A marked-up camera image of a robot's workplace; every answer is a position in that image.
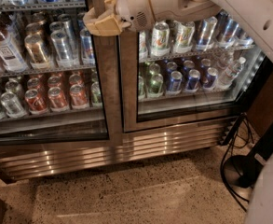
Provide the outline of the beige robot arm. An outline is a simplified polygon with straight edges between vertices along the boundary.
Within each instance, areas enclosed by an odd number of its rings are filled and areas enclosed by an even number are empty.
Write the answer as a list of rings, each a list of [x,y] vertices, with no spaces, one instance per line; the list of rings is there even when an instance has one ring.
[[[112,36],[125,28],[139,31],[139,12],[153,25],[168,19],[206,19],[216,8],[228,12],[273,62],[273,0],[94,0],[83,22],[94,35]],[[273,122],[254,150],[266,165],[257,178],[244,224],[273,224]]]

